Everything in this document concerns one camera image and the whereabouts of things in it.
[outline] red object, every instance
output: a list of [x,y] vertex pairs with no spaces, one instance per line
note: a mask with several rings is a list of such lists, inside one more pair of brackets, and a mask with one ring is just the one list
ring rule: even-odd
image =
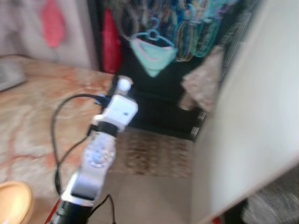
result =
[[64,39],[65,27],[62,13],[55,0],[47,0],[42,9],[44,38],[51,48],[59,46]]
[[213,219],[212,223],[213,224],[221,224],[222,221],[221,221],[221,219],[219,217],[217,217],[217,218]]
[[121,40],[109,9],[104,12],[102,39],[104,71],[114,74],[122,63]]
[[60,199],[56,202],[56,204],[55,204],[54,208],[52,209],[51,213],[49,214],[45,224],[48,224],[51,221],[51,219],[52,219],[53,215],[55,214],[60,202],[61,202]]

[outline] black cylinder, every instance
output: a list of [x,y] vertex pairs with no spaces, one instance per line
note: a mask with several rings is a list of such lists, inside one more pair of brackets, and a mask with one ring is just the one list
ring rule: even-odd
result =
[[62,201],[50,224],[86,224],[92,207],[85,207],[70,202]]

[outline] mint green fabric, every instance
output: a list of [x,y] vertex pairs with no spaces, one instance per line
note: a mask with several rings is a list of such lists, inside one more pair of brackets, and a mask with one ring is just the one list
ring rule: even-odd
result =
[[138,38],[133,38],[130,41],[130,46],[150,77],[156,77],[169,65],[177,52],[177,49],[172,46],[159,47]]

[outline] white wall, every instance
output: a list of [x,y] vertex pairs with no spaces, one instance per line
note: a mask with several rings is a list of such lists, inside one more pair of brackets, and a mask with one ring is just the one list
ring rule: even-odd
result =
[[[57,49],[46,44],[40,19],[46,0],[20,0],[21,4],[11,7],[9,0],[0,0],[0,55],[26,54],[33,58],[58,62],[66,65],[96,69],[96,57],[86,1],[56,0],[65,20],[66,37]],[[15,39],[7,38],[7,23],[15,24]]]
[[299,3],[264,2],[196,143],[192,224],[299,162]]

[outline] black wire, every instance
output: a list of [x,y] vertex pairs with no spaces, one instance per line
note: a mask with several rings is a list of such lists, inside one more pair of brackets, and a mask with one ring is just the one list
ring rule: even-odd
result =
[[116,222],[115,222],[115,208],[114,208],[114,202],[113,202],[113,199],[112,199],[112,197],[111,197],[110,194],[108,194],[100,204],[98,204],[96,207],[93,208],[93,210],[91,211],[89,217],[92,216],[93,213],[94,213],[100,206],[102,206],[102,205],[107,201],[108,198],[110,199],[110,202],[111,202],[113,224],[116,224]]
[[[56,191],[59,195],[61,195],[61,191],[62,191],[62,187],[61,187],[61,178],[60,178],[60,166],[62,165],[62,163],[65,161],[65,159],[68,157],[68,155],[72,152],[72,150],[74,150],[78,145],[82,144],[87,138],[88,138],[88,134],[81,139],[80,141],[78,141],[76,144],[74,144],[61,158],[61,160],[59,161],[58,158],[58,150],[57,150],[57,143],[56,143],[56,137],[55,137],[55,123],[56,123],[56,118],[57,115],[59,114],[61,108],[67,103],[69,102],[71,99],[74,98],[79,98],[79,97],[88,97],[88,98],[93,98],[97,101],[101,101],[103,100],[103,98],[101,96],[95,96],[95,95],[91,95],[91,94],[77,94],[74,96],[71,96],[67,99],[65,99],[59,106],[58,108],[54,111],[52,119],[51,119],[51,125],[50,125],[50,133],[51,133],[51,141],[52,141],[52,145],[53,145],[53,153],[54,153],[54,157],[55,157],[55,162],[56,162],[56,172],[55,172],[55,177],[54,177],[54,182],[55,182],[55,188]],[[112,207],[112,218],[113,218],[113,224],[116,224],[115,222],[115,208],[114,208],[114,202],[113,199],[111,197],[110,194],[108,194],[105,199],[98,204],[95,208],[93,208],[93,210],[91,211],[89,217],[100,207],[102,206],[107,199],[110,199],[111,202],[111,207]]]
[[[56,136],[55,136],[55,123],[56,123],[56,120],[57,120],[57,115],[59,114],[61,108],[67,102],[69,102],[71,99],[80,98],[80,97],[88,97],[88,98],[93,98],[95,100],[99,100],[98,96],[95,96],[95,95],[92,95],[92,94],[77,94],[77,95],[73,95],[71,97],[68,97],[64,101],[62,101],[60,103],[60,105],[56,108],[56,110],[53,113],[53,116],[52,116],[52,119],[51,119],[50,132],[51,132],[51,141],[52,141],[52,145],[53,145],[53,153],[54,153],[54,158],[55,158],[56,166],[58,166],[58,164],[60,163],[59,162],[59,157],[58,157],[58,149],[57,149],[57,143],[56,143]],[[59,195],[61,195],[61,193],[62,193],[62,187],[61,187],[60,171],[59,171],[58,168],[57,168],[56,174],[55,174],[55,188],[56,188],[56,192]]]
[[59,190],[61,190],[61,180],[60,180],[60,176],[59,176],[59,169],[60,166],[62,165],[62,163],[65,161],[66,157],[72,152],[72,150],[74,150],[78,145],[82,144],[86,139],[88,138],[88,136],[85,136],[82,140],[78,141],[76,144],[74,144],[62,157],[62,159],[60,160],[59,163],[56,164],[56,172],[55,172],[55,177],[54,177],[54,182],[55,182],[55,188],[56,191],[58,192]]

